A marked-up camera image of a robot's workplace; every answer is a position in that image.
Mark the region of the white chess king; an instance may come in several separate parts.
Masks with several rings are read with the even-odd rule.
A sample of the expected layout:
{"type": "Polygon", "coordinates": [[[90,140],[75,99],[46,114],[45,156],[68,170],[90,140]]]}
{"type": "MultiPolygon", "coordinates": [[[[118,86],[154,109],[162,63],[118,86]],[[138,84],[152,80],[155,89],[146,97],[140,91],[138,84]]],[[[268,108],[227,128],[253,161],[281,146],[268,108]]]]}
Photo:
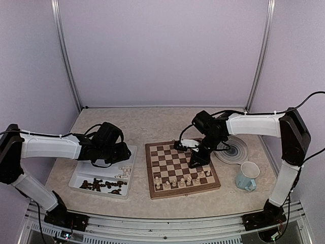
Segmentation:
{"type": "Polygon", "coordinates": [[[180,181],[179,181],[179,187],[180,187],[180,188],[185,187],[185,179],[184,179],[184,178],[181,178],[181,179],[180,179],[180,181]]]}

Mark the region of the white chess bishop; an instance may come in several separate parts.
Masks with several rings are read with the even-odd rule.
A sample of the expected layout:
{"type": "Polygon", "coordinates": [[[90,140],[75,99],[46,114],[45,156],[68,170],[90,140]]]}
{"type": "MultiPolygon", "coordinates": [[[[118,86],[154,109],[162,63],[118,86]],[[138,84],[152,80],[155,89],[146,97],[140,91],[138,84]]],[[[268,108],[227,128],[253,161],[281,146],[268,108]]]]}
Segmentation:
{"type": "Polygon", "coordinates": [[[177,187],[177,180],[176,179],[172,180],[172,187],[173,188],[177,187]]]}
{"type": "Polygon", "coordinates": [[[163,188],[162,186],[162,181],[161,181],[161,178],[156,176],[155,179],[154,179],[154,183],[155,183],[155,188],[156,190],[161,190],[163,188]]]}

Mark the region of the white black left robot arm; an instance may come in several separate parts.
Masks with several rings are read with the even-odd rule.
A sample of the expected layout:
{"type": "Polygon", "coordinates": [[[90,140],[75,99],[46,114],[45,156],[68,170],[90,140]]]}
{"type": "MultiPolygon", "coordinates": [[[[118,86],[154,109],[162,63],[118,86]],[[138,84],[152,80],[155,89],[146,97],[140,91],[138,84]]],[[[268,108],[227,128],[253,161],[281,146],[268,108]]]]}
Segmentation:
{"type": "Polygon", "coordinates": [[[128,160],[132,153],[124,141],[122,130],[104,122],[97,131],[84,134],[42,134],[18,128],[10,124],[1,132],[1,182],[12,185],[22,195],[30,198],[60,226],[71,221],[71,214],[61,197],[50,192],[21,166],[21,160],[29,158],[64,158],[89,161],[93,166],[98,160],[112,165],[128,160]]]}

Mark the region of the white chess queen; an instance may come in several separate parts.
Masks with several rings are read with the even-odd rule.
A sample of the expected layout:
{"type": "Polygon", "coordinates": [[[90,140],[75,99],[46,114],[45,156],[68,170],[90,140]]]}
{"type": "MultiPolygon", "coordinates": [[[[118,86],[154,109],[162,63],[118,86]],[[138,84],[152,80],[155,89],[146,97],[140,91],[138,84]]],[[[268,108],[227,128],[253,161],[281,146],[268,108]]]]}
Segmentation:
{"type": "Polygon", "coordinates": [[[192,183],[192,177],[191,177],[191,175],[189,175],[189,176],[187,177],[187,180],[186,180],[186,185],[187,185],[187,186],[190,186],[191,183],[192,183]]]}

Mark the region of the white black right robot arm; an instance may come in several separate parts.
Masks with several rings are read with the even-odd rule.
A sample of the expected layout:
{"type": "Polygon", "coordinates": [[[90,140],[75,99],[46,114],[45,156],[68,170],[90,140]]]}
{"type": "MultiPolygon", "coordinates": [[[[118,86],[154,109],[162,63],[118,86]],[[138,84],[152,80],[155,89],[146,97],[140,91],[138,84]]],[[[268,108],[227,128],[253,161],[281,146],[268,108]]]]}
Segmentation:
{"type": "Polygon", "coordinates": [[[200,142],[181,139],[180,142],[192,149],[191,163],[206,165],[210,155],[230,136],[258,135],[279,140],[281,166],[275,185],[260,214],[260,222],[270,226],[279,216],[287,197],[295,188],[306,160],[311,134],[295,107],[271,113],[247,113],[222,110],[211,114],[205,110],[197,113],[191,121],[203,138],[200,142]]]}

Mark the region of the white plastic divided tray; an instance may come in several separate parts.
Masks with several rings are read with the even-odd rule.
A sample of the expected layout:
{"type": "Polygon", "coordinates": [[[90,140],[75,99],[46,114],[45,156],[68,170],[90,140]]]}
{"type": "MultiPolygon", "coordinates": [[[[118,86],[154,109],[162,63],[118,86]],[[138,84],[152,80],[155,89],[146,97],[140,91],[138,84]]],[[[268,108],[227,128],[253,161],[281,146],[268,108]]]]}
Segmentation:
{"type": "Polygon", "coordinates": [[[79,191],[86,194],[117,198],[117,199],[127,199],[129,195],[129,190],[131,188],[131,181],[134,172],[135,162],[137,159],[137,147],[130,145],[128,148],[132,153],[131,157],[128,160],[115,163],[110,167],[108,167],[103,160],[98,160],[96,162],[99,165],[98,167],[91,165],[89,161],[79,161],[70,179],[69,187],[74,191],[79,191]],[[122,166],[132,166],[132,171],[129,178],[114,177],[115,175],[122,173],[122,171],[119,170],[119,167],[122,166]],[[88,182],[93,182],[94,178],[102,179],[103,182],[105,181],[117,182],[121,180],[127,182],[127,186],[122,186],[121,195],[108,194],[109,190],[107,188],[102,188],[101,192],[84,190],[79,188],[82,185],[84,180],[87,180],[88,182]]]}

